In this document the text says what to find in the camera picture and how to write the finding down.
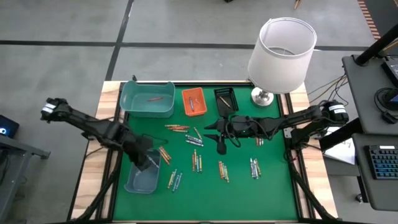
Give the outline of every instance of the black keyboard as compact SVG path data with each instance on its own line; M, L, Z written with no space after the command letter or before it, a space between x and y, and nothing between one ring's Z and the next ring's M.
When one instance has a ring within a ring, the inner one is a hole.
M365 146L373 178L398 180L398 146Z

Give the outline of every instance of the table lamp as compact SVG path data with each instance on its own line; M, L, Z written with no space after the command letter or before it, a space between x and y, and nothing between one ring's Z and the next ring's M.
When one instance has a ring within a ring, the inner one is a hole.
M273 93L289 93L305 80L317 35L304 21L294 18L270 19L260 30L248 72L255 88L252 102L268 106Z

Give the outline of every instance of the lamp base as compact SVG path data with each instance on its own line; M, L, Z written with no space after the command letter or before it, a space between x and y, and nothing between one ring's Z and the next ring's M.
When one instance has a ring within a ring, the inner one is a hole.
M255 87L251 92L251 101L254 106L265 107L269 106L274 100L274 94L267 93L266 91Z

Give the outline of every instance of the green mat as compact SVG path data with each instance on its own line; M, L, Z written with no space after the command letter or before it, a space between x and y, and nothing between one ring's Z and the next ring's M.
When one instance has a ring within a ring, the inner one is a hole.
M200 134L216 134L204 130L218 118L213 90L203 87L208 111L203 116L185 115L181 91L195 86L176 86L174 115L169 119L130 119L135 133L147 133L168 139L164 145L171 155L170 166L160 164L160 175L153 194L131 194L124 189L131 163L123 155L121 175L114 210L114 220L297 220L289 168L284 161L284 140L278 132L272 141L264 141L257 147L254 139L241 139L242 147L234 147L227 139L227 155L216 152L216 142L203 138L205 147L185 142L184 133L167 130L165 124L195 126ZM250 101L250 86L234 87L239 111L236 114L261 117L279 117L277 101L267 108L256 108ZM189 133L196 136L193 130ZM202 156L203 172L192 171L192 154L196 149ZM262 177L251 177L250 158L257 158ZM228 167L229 183L220 179L218 161ZM174 169L183 172L179 189L172 193L167 189Z

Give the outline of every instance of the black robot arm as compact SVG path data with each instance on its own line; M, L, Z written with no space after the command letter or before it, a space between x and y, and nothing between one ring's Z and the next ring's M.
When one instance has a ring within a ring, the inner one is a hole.
M290 147L303 148L310 136L331 126L342 126L348 122L344 106L334 101L322 101L319 105L296 113L283 115L280 118L253 118L250 116L232 116L230 119L219 119L205 129L216 129L217 134L205 134L217 142L217 152L226 154L224 139L228 138L236 147L240 147L239 138L263 138L271 140L281 129L311 122L301 129L291 131Z
M96 119L73 109L65 99L60 98L48 98L41 113L41 120L48 123L64 121L82 130L83 137L89 139L93 136L108 149L122 150L140 170L145 170L151 164L146 152L153 147L152 139L134 134L125 124Z

